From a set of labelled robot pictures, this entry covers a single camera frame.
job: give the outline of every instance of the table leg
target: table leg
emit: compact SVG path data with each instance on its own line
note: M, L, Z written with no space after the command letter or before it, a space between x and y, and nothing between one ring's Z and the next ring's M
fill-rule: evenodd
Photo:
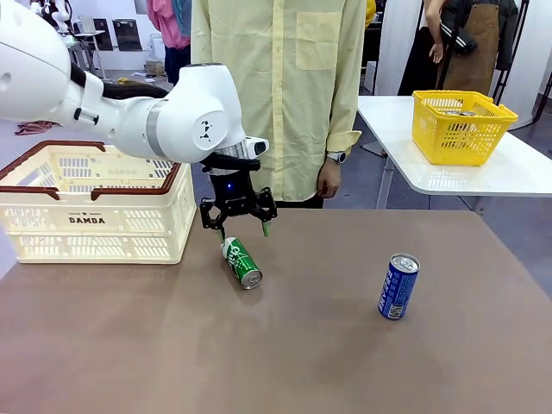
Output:
M100 66L100 71L102 71L103 79L107 79L105 77L104 67L102 66L102 61L100 59L100 49L97 47L96 36L92 36L92 39L94 40L94 48L96 49L97 64Z
M71 60L71 63L74 63L75 65L78 66L78 62L77 62L77 56L75 55L75 51L74 50L69 50L69 59Z
M387 198L389 197L389 190L391 189L391 181L394 171L395 164L393 164L391 157L387 157L386 166L383 168L381 184L379 185L378 203L376 204L377 210L384 210L387 206Z
M86 64L85 60L83 59L83 53L86 53L86 51L82 47L80 47L79 50L75 52L75 57L77 58L77 66L85 71Z
M86 43L85 56L88 61L88 70L94 76L96 76L96 66L94 65L94 51L91 49L90 44Z

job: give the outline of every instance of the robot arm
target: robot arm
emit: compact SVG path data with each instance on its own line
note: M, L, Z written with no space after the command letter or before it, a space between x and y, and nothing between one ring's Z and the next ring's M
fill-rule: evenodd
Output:
M72 8L68 0L55 0L52 6L51 0L44 0L39 3L39 0L31 0L30 9L33 13L42 16L47 22L52 25L57 25L58 30L62 34L69 33L71 24Z
M215 190L215 199L200 205L205 228L223 230L227 216L249 213L265 223L277 215L270 190L255 192L249 177L268 142L246 137L226 66L183 68L169 93L107 85L71 65L47 22L0 0L0 118L86 130L134 157L203 162ZM210 217L213 207L220 210L216 218Z

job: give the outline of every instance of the black jacket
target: black jacket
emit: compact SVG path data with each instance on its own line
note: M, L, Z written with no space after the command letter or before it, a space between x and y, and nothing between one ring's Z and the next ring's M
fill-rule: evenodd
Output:
M469 18L469 13L474 4L498 4L499 5L499 56L497 58L497 69L505 71L510 69L512 63L512 49L518 22L518 7L514 0L448 0L441 11L442 36L445 43L450 41L452 31L455 27L457 14L464 11L458 40L455 50L459 53L470 53L477 47L477 43L464 29Z

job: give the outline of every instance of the white plastic basket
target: white plastic basket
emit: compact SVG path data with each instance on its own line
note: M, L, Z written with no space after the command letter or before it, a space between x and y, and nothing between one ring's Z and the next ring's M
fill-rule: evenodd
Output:
M195 210L189 165L102 142L44 141L0 171L21 263L178 263Z

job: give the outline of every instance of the can lid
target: can lid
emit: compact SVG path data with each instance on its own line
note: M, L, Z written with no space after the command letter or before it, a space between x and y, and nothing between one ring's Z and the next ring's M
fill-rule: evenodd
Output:
M391 258L391 263L401 272L416 273L420 270L420 263L414 256L409 254L395 254Z
M260 285L262 281L262 272L260 270L252 270L248 272L241 280L241 287L244 289L253 289Z

